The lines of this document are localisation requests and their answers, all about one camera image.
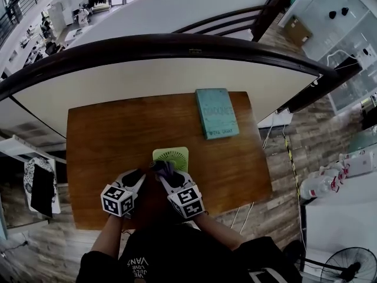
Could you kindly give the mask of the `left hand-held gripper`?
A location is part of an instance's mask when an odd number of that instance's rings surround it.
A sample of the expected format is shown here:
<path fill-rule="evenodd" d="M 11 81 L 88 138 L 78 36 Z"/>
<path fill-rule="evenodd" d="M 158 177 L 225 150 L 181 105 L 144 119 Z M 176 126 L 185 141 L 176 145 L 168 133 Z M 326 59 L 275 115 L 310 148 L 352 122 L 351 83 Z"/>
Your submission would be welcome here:
<path fill-rule="evenodd" d="M 141 169 L 128 170 L 120 174 L 101 192 L 103 211 L 121 218 L 132 217 L 145 178 L 146 174 Z"/>

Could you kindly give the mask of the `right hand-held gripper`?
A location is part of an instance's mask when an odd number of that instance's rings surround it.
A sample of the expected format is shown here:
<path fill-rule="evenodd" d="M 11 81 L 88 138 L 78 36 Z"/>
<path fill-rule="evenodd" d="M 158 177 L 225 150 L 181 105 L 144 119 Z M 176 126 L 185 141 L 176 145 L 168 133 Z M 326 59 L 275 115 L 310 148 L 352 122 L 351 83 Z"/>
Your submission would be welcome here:
<path fill-rule="evenodd" d="M 153 161 L 149 168 L 158 172 L 165 169 L 164 161 Z M 174 171 L 170 177 L 158 176 L 174 210 L 184 219 L 190 219 L 205 211 L 202 195 L 192 177 L 182 171 Z"/>

